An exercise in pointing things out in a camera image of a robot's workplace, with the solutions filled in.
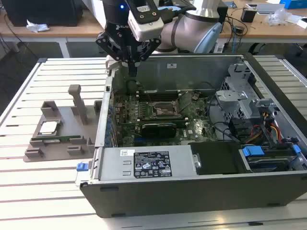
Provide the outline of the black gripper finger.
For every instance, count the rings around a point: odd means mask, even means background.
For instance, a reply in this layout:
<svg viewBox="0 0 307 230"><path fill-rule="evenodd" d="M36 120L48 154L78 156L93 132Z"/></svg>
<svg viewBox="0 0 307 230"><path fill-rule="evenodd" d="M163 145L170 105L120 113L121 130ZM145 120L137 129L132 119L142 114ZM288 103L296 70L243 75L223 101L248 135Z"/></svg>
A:
<svg viewBox="0 0 307 230"><path fill-rule="evenodd" d="M125 41L122 31L111 34L107 30L100 33L95 41L108 55L115 61L121 61L123 66L128 68L128 73L132 76L132 61L130 51Z"/></svg>
<svg viewBox="0 0 307 230"><path fill-rule="evenodd" d="M148 41L136 41L132 46L132 76L137 75L137 68L145 61L161 44L161 39L153 38Z"/></svg>

